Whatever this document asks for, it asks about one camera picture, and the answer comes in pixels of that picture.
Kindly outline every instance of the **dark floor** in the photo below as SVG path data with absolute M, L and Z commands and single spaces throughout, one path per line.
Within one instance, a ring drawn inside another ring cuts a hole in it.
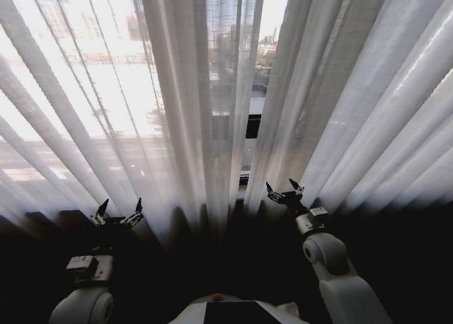
M 275 304 L 296 301 L 303 319 L 329 323 L 294 221 L 246 221 L 237 210 L 223 245 L 183 230 L 171 252 L 156 241 L 126 238 L 115 261 L 112 323 L 166 323 L 193 299 L 214 292 Z M 0 322 L 46 323 L 71 291 L 64 268 L 72 255 L 86 253 L 92 237 L 76 212 L 63 215 L 69 232 L 55 229 L 39 242 L 0 221 Z M 451 223 L 446 208 L 371 220 L 334 218 L 329 231 L 345 242 L 395 323 L 443 323 L 452 300 L 445 298 L 452 286 Z

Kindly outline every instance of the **sky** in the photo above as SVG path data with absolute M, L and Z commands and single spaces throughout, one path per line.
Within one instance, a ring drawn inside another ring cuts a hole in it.
M 262 40 L 266 35 L 272 35 L 275 27 L 277 27 L 278 34 L 283 22 L 287 1 L 288 0 L 264 0 L 259 40 Z

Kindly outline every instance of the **black panel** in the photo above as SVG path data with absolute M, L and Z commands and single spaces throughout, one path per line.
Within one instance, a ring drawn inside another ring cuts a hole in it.
M 206 304 L 205 324 L 280 323 L 255 301 L 225 301 Z
M 250 114 L 247 122 L 246 139 L 256 139 L 260 128 L 261 114 Z

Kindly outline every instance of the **sheer white curtain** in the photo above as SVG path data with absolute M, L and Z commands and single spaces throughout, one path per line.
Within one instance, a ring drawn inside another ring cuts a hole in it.
M 224 231 L 236 201 L 263 0 L 0 0 L 1 215 L 86 216 L 142 197 Z
M 251 212 L 266 180 L 286 190 L 290 177 L 305 187 L 306 206 L 317 200 L 330 213 L 453 200 L 452 7 L 289 0 L 246 195 Z

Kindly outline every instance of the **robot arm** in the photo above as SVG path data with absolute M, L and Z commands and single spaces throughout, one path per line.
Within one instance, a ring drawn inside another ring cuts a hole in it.
M 319 290 L 334 324 L 391 324 L 391 319 L 371 286 L 355 271 L 345 244 L 325 233 L 328 212 L 308 210 L 300 200 L 303 188 L 289 179 L 296 192 L 276 193 L 269 184 L 268 197 L 288 206 L 299 232 L 305 237 L 303 250 L 319 279 Z
M 139 198 L 135 213 L 127 218 L 104 218 L 107 204 L 108 199 L 99 206 L 96 215 L 91 216 L 97 231 L 107 236 L 107 241 L 104 246 L 94 248 L 91 255 L 73 257 L 69 261 L 67 270 L 77 274 L 76 290 L 55 307 L 50 324 L 105 324 L 110 318 L 113 297 L 108 292 L 108 284 L 113 256 L 109 239 L 131 229 L 143 219 L 143 214 L 142 198 Z

